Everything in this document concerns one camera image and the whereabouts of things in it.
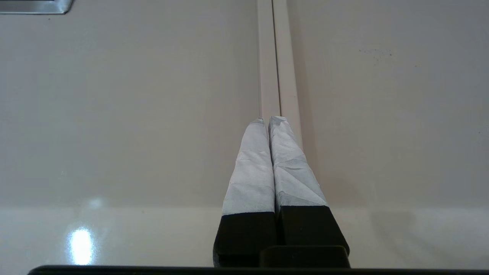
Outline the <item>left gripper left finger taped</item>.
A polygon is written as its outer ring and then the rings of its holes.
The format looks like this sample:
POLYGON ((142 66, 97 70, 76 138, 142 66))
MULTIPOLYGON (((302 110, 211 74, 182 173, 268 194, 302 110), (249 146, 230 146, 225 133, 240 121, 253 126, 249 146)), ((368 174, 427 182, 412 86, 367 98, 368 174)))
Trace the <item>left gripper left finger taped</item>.
POLYGON ((275 184, 262 119, 243 134, 213 245, 215 267, 257 267, 260 253, 277 243, 275 184))

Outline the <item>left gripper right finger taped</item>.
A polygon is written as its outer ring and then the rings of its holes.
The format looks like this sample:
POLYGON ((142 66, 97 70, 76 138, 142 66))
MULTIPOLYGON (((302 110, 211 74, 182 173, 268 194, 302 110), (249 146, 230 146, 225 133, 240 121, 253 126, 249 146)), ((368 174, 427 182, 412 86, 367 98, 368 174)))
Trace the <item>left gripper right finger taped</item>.
POLYGON ((269 122, 280 242, 286 246, 350 247, 286 117, 269 122))

